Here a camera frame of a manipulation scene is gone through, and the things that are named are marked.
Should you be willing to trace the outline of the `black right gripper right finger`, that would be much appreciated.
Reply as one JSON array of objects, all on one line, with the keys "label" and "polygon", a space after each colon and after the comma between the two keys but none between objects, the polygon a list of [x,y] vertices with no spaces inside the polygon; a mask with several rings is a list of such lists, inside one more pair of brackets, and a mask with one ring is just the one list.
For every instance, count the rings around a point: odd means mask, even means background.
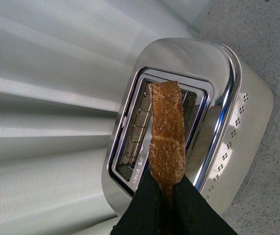
[{"label": "black right gripper right finger", "polygon": [[236,232],[184,176],[174,187],[174,234],[235,235]]}]

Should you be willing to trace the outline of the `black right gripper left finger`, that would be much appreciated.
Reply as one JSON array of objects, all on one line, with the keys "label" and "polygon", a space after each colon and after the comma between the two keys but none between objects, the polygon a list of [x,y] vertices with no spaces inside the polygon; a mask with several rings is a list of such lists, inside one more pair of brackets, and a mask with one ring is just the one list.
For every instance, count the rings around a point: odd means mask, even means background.
[{"label": "black right gripper left finger", "polygon": [[113,226],[114,235],[164,235],[162,192],[149,169],[146,170],[126,212]]}]

